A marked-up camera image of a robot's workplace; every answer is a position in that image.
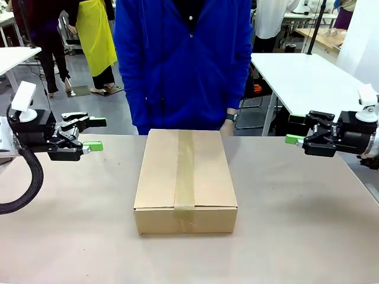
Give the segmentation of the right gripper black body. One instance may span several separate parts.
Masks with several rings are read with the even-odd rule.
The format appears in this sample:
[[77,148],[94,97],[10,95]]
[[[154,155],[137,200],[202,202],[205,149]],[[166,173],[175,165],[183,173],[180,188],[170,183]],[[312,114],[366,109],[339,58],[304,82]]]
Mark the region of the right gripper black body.
[[376,122],[363,122],[354,111],[342,111],[338,120],[324,112],[311,111],[304,120],[313,134],[303,140],[307,155],[333,157],[337,151],[362,155],[377,129]]

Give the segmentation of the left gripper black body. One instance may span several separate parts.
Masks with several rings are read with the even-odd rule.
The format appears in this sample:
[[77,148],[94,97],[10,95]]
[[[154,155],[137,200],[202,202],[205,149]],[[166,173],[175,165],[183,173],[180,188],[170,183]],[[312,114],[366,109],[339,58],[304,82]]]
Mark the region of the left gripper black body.
[[22,149],[47,153],[54,161],[77,162],[83,155],[83,144],[78,140],[83,130],[82,112],[64,113],[58,122],[51,110],[12,110],[7,119]]

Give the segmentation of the person's left hand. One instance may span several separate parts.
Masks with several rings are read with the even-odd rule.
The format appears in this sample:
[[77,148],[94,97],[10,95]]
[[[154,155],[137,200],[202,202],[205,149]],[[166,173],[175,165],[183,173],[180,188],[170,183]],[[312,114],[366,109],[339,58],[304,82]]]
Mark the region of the person's left hand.
[[226,119],[219,129],[222,137],[230,137],[234,135],[235,123],[232,120]]

